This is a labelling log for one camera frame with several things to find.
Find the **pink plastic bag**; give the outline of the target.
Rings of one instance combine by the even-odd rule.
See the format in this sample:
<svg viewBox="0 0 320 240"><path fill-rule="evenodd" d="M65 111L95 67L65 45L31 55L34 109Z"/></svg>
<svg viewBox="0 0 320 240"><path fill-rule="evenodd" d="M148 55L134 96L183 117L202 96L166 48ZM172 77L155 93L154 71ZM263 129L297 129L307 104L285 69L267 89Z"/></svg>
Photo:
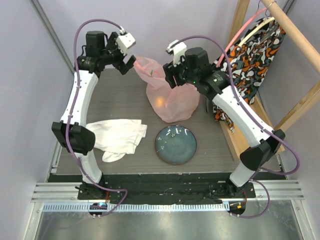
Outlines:
<svg viewBox="0 0 320 240"><path fill-rule="evenodd" d="M154 112L166 123L189 119L199 105L200 93L191 84L171 88L165 80L163 66L156 60L136 56L134 69L147 83L146 96ZM155 100L165 98L165 107L156 108Z"/></svg>

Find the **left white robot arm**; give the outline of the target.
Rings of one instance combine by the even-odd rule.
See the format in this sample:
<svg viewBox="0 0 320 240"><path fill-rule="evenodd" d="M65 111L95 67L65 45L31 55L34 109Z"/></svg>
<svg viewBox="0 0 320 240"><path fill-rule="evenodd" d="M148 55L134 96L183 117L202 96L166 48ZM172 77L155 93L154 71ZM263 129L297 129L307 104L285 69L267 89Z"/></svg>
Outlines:
<svg viewBox="0 0 320 240"><path fill-rule="evenodd" d="M87 129L87 114L93 91L106 66L113 66L125 75L134 65L131 56L124 61L128 50L136 43L131 33L121 31L106 35L89 31L85 36L82 54L74 54L74 80L65 112L51 130L60 145L72 155L82 173L81 191L100 200L107 192L104 176L93 151L95 134Z"/></svg>

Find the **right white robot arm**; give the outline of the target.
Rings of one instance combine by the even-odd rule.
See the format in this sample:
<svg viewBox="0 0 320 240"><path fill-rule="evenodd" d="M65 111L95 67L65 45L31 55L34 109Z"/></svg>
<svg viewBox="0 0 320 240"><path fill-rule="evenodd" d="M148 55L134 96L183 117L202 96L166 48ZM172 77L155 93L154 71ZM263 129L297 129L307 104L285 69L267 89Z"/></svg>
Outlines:
<svg viewBox="0 0 320 240"><path fill-rule="evenodd" d="M195 86L200 94L227 114L248 142L249 147L240 154L240 163L226 180L226 193L236 198L256 171L277 153L285 133L273 130L249 107L227 74L214 70L203 48L187 48L181 42L167 47L166 52L173 56L171 62L163 65L170 87Z"/></svg>

